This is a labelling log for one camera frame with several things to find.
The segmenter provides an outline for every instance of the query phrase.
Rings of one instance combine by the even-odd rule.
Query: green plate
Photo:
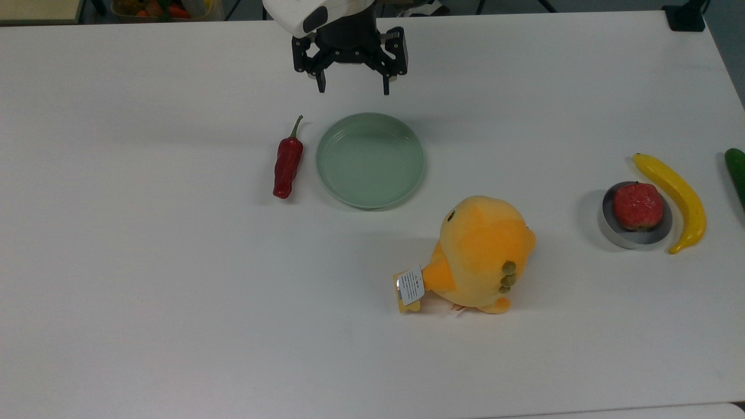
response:
[[[400,202],[424,175],[424,151],[403,122],[381,113],[347,116],[323,135],[316,169],[339,201],[373,210]]]

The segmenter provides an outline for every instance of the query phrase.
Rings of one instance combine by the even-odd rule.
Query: cucumber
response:
[[[724,153],[724,162],[740,198],[740,204],[745,209],[745,153],[737,148],[730,148]]]

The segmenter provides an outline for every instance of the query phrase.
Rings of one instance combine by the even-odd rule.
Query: white label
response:
[[[400,274],[396,278],[396,288],[399,289],[401,301],[405,306],[424,297],[424,279],[422,278],[422,267],[417,265],[411,270]]]
[[[448,309],[448,313],[453,317],[457,317],[460,313],[465,312],[466,308],[466,306],[461,306],[460,304],[453,304]]]

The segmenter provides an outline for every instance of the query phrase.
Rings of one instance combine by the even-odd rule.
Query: metal bowl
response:
[[[673,213],[670,210],[665,197],[662,197],[662,220],[648,230],[627,230],[618,223],[613,214],[613,196],[615,192],[626,185],[634,182],[616,183],[611,189],[608,189],[603,197],[603,205],[597,214],[600,231],[614,245],[626,249],[639,249],[649,247],[663,240],[673,227]]]

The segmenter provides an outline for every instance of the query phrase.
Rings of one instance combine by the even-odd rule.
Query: stuffed animal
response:
[[[515,207],[473,196],[443,220],[430,264],[422,269],[424,289],[466,307],[500,314],[510,309],[506,295],[525,270],[536,237]],[[399,310],[418,311],[419,301]]]

